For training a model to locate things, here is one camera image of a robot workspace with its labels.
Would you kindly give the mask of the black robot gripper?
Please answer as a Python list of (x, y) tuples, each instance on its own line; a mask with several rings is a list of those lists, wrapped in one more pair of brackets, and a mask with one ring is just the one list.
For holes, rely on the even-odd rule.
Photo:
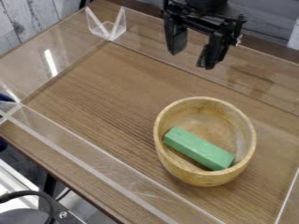
[(163, 21), (171, 55), (187, 46), (187, 29), (210, 35), (196, 66), (211, 70), (223, 61), (230, 46), (241, 43), (247, 19), (230, 6), (230, 0), (163, 0)]

